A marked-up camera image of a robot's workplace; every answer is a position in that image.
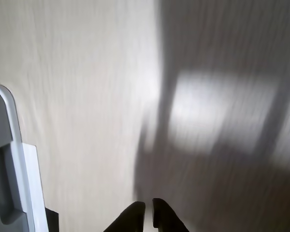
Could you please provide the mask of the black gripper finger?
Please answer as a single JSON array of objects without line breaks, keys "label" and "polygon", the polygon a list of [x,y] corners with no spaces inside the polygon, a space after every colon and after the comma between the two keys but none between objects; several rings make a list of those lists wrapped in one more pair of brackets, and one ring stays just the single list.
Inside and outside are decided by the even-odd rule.
[{"label": "black gripper finger", "polygon": [[153,227],[159,232],[189,232],[175,211],[161,198],[154,198]]},{"label": "black gripper finger", "polygon": [[145,203],[129,205],[104,232],[142,232],[144,230]]}]

